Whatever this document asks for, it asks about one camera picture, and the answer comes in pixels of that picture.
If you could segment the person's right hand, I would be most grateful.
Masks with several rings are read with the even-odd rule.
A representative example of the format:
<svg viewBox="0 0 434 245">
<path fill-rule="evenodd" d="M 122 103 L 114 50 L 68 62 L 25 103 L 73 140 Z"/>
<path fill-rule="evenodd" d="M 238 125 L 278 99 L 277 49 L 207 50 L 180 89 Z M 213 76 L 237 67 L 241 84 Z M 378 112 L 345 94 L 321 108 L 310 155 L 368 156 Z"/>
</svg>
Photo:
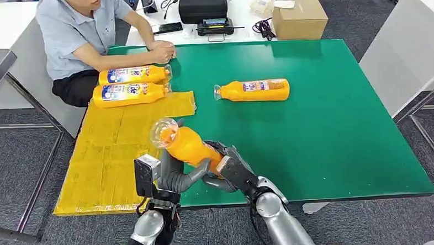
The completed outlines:
<svg viewBox="0 0 434 245">
<path fill-rule="evenodd" d="M 159 46 L 150 53 L 153 63 L 158 65 L 167 64 L 176 56 L 174 46 Z"/>
</svg>

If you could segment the person's left hand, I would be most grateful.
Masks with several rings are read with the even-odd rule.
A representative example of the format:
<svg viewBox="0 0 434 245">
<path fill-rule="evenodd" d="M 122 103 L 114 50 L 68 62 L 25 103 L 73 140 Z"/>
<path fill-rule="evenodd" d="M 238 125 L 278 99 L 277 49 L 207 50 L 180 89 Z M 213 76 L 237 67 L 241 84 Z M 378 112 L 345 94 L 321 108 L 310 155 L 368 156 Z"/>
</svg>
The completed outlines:
<svg viewBox="0 0 434 245">
<path fill-rule="evenodd" d="M 165 47 L 168 48 L 169 50 L 171 50 L 172 52 L 174 52 L 174 44 L 172 44 L 169 41 L 164 41 L 164 40 L 155 40 L 153 41 L 151 44 L 147 45 L 147 48 L 152 51 L 152 50 L 156 50 L 159 47 Z"/>
</svg>

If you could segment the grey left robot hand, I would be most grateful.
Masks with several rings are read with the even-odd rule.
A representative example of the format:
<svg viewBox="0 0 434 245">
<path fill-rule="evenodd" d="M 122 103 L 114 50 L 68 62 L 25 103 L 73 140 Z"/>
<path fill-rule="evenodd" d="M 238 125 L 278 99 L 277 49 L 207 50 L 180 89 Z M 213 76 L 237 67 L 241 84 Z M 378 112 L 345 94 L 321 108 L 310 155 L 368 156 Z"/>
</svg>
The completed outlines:
<svg viewBox="0 0 434 245">
<path fill-rule="evenodd" d="M 174 158 L 163 149 L 160 166 L 158 188 L 183 193 L 208 173 L 210 159 L 202 160 L 198 167 L 185 174 L 184 162 Z"/>
</svg>

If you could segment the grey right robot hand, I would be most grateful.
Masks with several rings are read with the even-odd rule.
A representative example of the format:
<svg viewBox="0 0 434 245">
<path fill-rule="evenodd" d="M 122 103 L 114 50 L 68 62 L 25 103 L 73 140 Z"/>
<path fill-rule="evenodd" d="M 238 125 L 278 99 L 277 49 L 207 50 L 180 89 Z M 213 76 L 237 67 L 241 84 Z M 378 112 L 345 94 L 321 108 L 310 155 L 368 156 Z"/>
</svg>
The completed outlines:
<svg viewBox="0 0 434 245">
<path fill-rule="evenodd" d="M 248 196 L 255 188 L 258 178 L 254 174 L 249 164 L 238 153 L 235 146 L 226 146 L 219 141 L 205 140 L 205 143 L 213 147 L 222 156 L 229 156 L 230 159 L 225 163 L 225 168 L 231 167 L 231 170 L 227 170 L 228 177 L 223 179 L 219 178 L 219 175 L 204 175 L 202 181 L 210 187 L 223 190 L 227 193 L 232 193 L 240 190 L 245 196 Z"/>
</svg>

